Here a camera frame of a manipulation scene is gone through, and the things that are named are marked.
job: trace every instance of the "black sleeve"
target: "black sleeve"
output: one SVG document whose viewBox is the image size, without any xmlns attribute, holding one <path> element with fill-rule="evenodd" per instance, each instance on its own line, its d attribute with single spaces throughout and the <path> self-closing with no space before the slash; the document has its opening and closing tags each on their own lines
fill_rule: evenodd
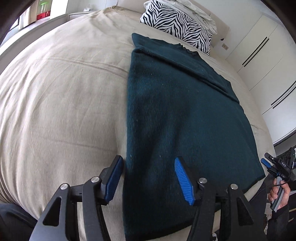
<svg viewBox="0 0 296 241">
<path fill-rule="evenodd" d="M 0 204 L 0 236 L 4 241 L 29 241 L 37 223 L 15 204 Z"/>
<path fill-rule="evenodd" d="M 272 218 L 268 221 L 268 241 L 282 241 L 287 236 L 287 224 L 289 222 L 289 205 L 272 212 Z"/>
</svg>

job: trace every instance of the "hand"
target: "hand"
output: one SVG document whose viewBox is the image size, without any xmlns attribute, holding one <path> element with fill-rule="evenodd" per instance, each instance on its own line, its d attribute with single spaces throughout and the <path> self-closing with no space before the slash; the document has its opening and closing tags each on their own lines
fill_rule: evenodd
<svg viewBox="0 0 296 241">
<path fill-rule="evenodd" d="M 284 206 L 286 206 L 288 204 L 289 195 L 290 195 L 290 191 L 291 191 L 288 183 L 282 185 L 282 188 L 284 189 L 284 195 L 283 195 L 283 198 L 281 200 L 281 203 L 280 203 L 278 209 L 280 209 L 280 208 L 282 208 L 282 207 L 284 207 Z M 272 187 L 272 190 L 268 194 L 268 199 L 269 199 L 270 202 L 272 202 L 273 200 L 277 199 L 277 197 L 278 197 L 278 195 L 277 195 L 278 191 L 279 191 L 279 186 Z"/>
</svg>

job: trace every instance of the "silver bolt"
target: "silver bolt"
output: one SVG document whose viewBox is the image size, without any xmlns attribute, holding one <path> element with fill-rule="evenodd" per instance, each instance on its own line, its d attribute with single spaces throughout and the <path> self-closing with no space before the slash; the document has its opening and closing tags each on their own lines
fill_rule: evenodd
<svg viewBox="0 0 296 241">
<path fill-rule="evenodd" d="M 231 189 L 233 189 L 233 190 L 237 190 L 239 187 L 236 185 L 236 184 L 231 184 L 230 185 L 230 187 L 231 187 Z"/>
<path fill-rule="evenodd" d="M 205 179 L 204 177 L 201 177 L 198 181 L 200 183 L 207 183 L 207 179 Z"/>
<path fill-rule="evenodd" d="M 92 182 L 92 183 L 97 183 L 99 180 L 100 180 L 99 177 L 93 177 L 93 178 L 91 179 L 91 182 Z"/>
<path fill-rule="evenodd" d="M 64 184 L 61 185 L 60 188 L 61 188 L 62 190 L 65 190 L 65 189 L 68 188 L 68 184 L 64 183 Z"/>
</svg>

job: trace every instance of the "beige bed sheet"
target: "beige bed sheet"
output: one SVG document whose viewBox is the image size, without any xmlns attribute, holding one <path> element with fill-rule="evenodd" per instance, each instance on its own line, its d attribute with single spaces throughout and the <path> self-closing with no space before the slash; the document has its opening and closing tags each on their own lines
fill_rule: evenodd
<svg viewBox="0 0 296 241">
<path fill-rule="evenodd" d="M 0 76 L 0 200 L 38 218 L 62 183 L 82 184 L 126 157 L 126 88 L 133 32 L 181 40 L 139 22 L 139 13 L 108 8 L 74 19 L 24 49 Z M 229 80 L 250 121 L 262 158 L 274 154 L 266 124 L 233 68 L 213 51 L 201 57 Z M 262 180 L 247 193 L 250 199 Z M 103 207 L 111 240 L 124 241 L 121 178 Z M 79 222 L 82 223 L 81 209 Z M 218 213 L 214 230 L 218 229 Z M 157 239 L 182 241 L 190 227 Z M 81 240 L 85 233 L 80 225 Z"/>
</svg>

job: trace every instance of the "zebra print pillow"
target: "zebra print pillow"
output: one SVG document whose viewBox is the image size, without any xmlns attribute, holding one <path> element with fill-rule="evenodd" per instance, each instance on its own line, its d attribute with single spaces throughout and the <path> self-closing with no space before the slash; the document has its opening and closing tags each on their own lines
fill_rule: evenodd
<svg viewBox="0 0 296 241">
<path fill-rule="evenodd" d="M 212 34 L 184 12 L 153 0 L 141 20 L 145 24 L 174 35 L 210 55 Z"/>
</svg>

